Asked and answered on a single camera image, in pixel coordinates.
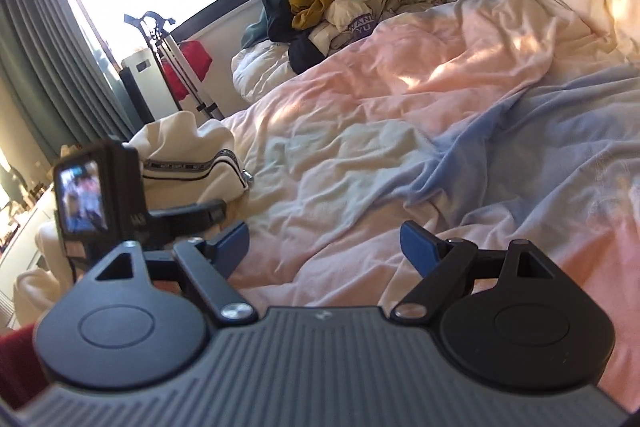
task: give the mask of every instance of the black plastic mount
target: black plastic mount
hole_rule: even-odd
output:
[[[613,351],[613,325],[534,244],[515,239],[506,251],[480,250],[463,239],[443,241],[413,221],[400,237],[424,279],[391,320],[431,328],[443,353],[488,385],[549,393],[600,380]],[[470,295],[479,279],[497,282]],[[424,315],[415,316],[416,305]]]
[[[244,224],[171,252],[122,244],[40,323],[36,351],[63,385],[20,418],[30,427],[89,427],[97,415],[116,427],[632,421],[594,386],[614,342],[609,319],[535,245],[480,250],[406,222],[401,246],[424,278],[390,317],[270,308],[258,320],[225,281],[246,253]],[[186,298],[151,279],[177,281]]]

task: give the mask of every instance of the yellow cloth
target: yellow cloth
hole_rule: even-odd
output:
[[[324,11],[335,0],[289,0],[291,13],[295,15],[291,27],[297,30],[313,28],[321,20]]]

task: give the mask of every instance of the pink blanket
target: pink blanket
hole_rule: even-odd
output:
[[[559,18],[535,0],[460,0],[383,23],[226,120],[255,176],[250,193],[230,206],[230,217],[245,219],[252,234],[231,282],[262,312],[270,305],[388,310],[419,280],[399,249],[404,220],[484,248],[528,237],[612,317],[618,343],[601,384],[625,407],[638,407],[638,210],[632,205],[602,227],[585,221],[550,233],[548,220],[557,222],[553,212],[570,201],[563,198],[571,188],[558,196],[551,187],[538,201],[518,182],[514,201],[537,205],[523,216],[509,201],[487,203],[500,192],[489,167],[504,163],[502,149],[489,145],[518,98],[541,79],[540,89],[562,91],[621,61],[570,11]],[[551,143],[554,128],[538,141]],[[479,144],[492,150],[491,165]],[[509,147],[521,155],[514,158],[530,150]],[[465,200],[473,190],[477,201]]]

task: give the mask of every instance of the bed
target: bed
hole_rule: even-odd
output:
[[[612,318],[600,384],[636,409],[639,10],[459,0],[402,14],[226,119],[255,177],[229,205],[252,236],[232,284],[261,312],[388,310],[419,279],[403,221],[481,248],[525,237]]]
[[[377,24],[398,14],[423,12],[449,2],[453,0],[336,0],[331,15],[328,10],[324,20],[310,30],[308,39],[327,57],[353,40],[349,23],[363,14],[370,14]],[[296,76],[296,71],[302,73],[291,66],[289,44],[270,40],[241,50],[231,60],[231,70],[236,91],[249,104]]]

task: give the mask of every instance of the clothes pile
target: clothes pile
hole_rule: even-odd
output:
[[[348,44],[382,21],[453,0],[281,0],[268,18],[268,39],[232,60],[234,86],[249,103]]]

